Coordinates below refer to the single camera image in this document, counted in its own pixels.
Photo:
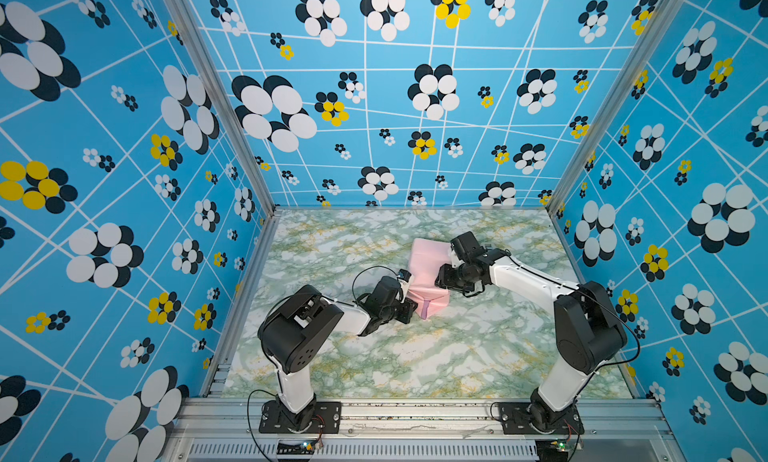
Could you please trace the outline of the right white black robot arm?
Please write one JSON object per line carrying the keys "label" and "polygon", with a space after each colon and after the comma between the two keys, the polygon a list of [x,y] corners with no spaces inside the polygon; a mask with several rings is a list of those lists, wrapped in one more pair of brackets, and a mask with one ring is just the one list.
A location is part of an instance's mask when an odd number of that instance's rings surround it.
{"label": "right white black robot arm", "polygon": [[450,241],[450,261],[435,283],[469,298],[488,285],[507,289],[534,302],[554,317],[555,364],[534,390],[528,408],[532,427],[551,433],[572,414],[594,373],[625,347],[628,337],[613,311],[605,287],[549,275],[513,257],[511,252],[482,246],[472,232]]}

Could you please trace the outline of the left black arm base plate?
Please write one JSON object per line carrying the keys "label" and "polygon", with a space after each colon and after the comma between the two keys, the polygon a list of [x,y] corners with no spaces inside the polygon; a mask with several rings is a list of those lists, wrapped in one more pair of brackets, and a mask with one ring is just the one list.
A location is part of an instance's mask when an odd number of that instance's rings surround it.
{"label": "left black arm base plate", "polygon": [[262,434],[337,434],[342,404],[338,401],[313,401],[293,413],[279,400],[262,406],[258,432]]}

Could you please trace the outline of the purple wrapping paper sheet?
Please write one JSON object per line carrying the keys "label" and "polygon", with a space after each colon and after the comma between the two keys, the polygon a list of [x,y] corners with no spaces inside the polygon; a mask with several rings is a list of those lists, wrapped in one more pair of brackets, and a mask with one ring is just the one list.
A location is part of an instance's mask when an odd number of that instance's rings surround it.
{"label": "purple wrapping paper sheet", "polygon": [[440,288],[435,280],[444,264],[449,264],[450,244],[417,238],[411,248],[408,271],[412,277],[407,297],[417,303],[416,314],[423,320],[449,305],[451,292]]}

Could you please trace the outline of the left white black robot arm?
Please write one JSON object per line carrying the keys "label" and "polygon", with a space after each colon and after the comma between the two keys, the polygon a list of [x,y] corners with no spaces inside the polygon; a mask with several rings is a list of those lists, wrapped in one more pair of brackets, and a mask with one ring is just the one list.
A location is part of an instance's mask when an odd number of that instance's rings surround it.
{"label": "left white black robot arm", "polygon": [[333,332],[368,336],[392,320],[411,321],[417,303],[407,297],[412,274],[401,269],[374,289],[343,302],[306,284],[279,303],[258,330],[262,351],[275,366],[279,414],[293,430],[309,427],[317,397],[310,363]]}

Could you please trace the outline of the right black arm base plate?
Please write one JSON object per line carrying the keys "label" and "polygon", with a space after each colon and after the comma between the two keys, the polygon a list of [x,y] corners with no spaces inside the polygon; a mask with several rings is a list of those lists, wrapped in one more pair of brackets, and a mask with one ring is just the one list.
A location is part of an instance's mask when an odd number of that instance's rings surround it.
{"label": "right black arm base plate", "polygon": [[576,404],[554,412],[538,402],[498,402],[491,414],[505,435],[566,437],[585,432]]}

